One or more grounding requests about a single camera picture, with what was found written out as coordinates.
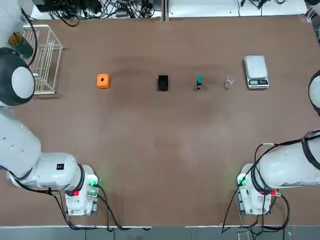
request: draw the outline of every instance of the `green light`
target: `green light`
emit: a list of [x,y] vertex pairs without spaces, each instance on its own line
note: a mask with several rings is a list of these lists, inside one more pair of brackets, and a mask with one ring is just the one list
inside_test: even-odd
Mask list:
[[237,181],[238,181],[238,184],[240,185],[240,187],[242,186],[245,186],[246,185],[246,178],[245,178],[245,175],[244,174],[241,174],[237,177]]

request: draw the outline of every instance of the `orange block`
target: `orange block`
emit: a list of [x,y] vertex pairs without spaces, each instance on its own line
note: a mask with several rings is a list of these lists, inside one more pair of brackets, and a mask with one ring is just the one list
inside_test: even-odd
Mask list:
[[110,76],[108,74],[98,74],[96,86],[100,89],[108,89],[110,87]]

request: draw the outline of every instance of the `dish rack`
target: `dish rack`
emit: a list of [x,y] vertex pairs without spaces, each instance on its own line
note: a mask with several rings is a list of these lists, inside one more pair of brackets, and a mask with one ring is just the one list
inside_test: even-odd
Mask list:
[[[33,52],[37,51],[35,59],[29,66],[35,79],[35,95],[47,95],[56,93],[56,80],[58,67],[63,46],[59,39],[47,24],[23,25],[23,37],[32,46]],[[29,65],[32,56],[25,59],[25,63]]]

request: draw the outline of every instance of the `clear glass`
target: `clear glass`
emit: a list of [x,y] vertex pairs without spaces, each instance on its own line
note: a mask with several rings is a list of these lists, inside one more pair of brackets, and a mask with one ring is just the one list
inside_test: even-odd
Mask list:
[[234,83],[235,83],[235,79],[231,75],[228,75],[228,77],[224,81],[224,87],[226,89],[230,89],[230,88],[232,88]]

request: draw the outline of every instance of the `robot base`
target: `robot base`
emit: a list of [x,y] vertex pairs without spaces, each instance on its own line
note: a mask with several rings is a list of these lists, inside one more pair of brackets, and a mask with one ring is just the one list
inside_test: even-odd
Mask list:
[[[236,178],[236,184],[241,182],[252,165],[252,163],[248,163],[242,168]],[[258,192],[252,184],[250,172],[239,187],[236,197],[240,214],[262,215],[270,210],[271,194],[266,195],[264,201],[264,195]]]
[[80,191],[73,196],[65,195],[67,214],[69,216],[94,216],[98,212],[98,177],[88,165],[82,165],[84,183]]

